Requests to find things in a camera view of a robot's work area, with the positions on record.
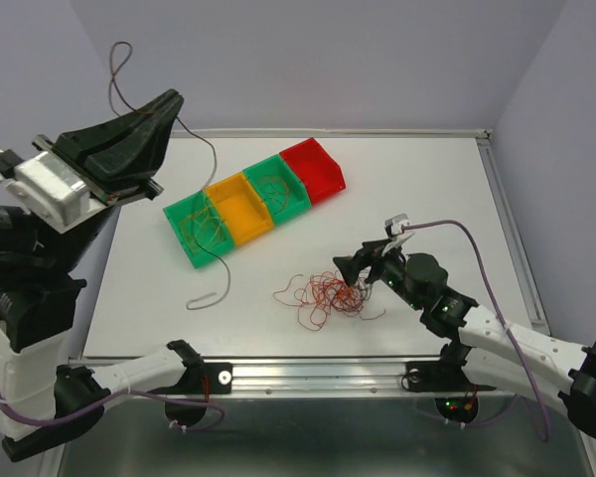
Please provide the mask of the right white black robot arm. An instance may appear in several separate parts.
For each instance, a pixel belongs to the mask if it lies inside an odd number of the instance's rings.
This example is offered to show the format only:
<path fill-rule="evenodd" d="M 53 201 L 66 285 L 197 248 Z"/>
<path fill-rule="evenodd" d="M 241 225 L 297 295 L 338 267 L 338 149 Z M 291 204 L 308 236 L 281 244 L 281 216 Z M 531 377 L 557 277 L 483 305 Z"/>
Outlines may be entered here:
<path fill-rule="evenodd" d="M 333 263 L 349 285 L 363 271 L 369 282 L 383 282 L 419 312 L 428 331 L 449 340 L 437 364 L 443 385 L 468 382 L 531 398 L 596 439 L 596 341 L 566 342 L 504 321 L 451 288 L 447 270 L 433 255 L 404 255 L 384 239 L 365 241 Z"/>

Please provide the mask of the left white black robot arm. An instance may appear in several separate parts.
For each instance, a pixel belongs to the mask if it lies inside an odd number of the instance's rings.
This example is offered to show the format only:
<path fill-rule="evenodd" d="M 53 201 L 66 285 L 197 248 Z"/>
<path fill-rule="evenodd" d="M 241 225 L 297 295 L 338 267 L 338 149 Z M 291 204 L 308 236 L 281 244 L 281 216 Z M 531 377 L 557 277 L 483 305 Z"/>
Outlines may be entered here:
<path fill-rule="evenodd" d="M 115 209 L 161 193 L 154 177 L 183 102 L 168 89 L 112 120 L 39 136 L 30 159 L 0 152 L 20 201 L 0 206 L 0 432 L 14 462 L 84 435 L 120 398 L 177 404 L 206 385 L 203 359 L 182 340 L 98 371 L 60 361 L 85 287 L 72 272 Z"/>

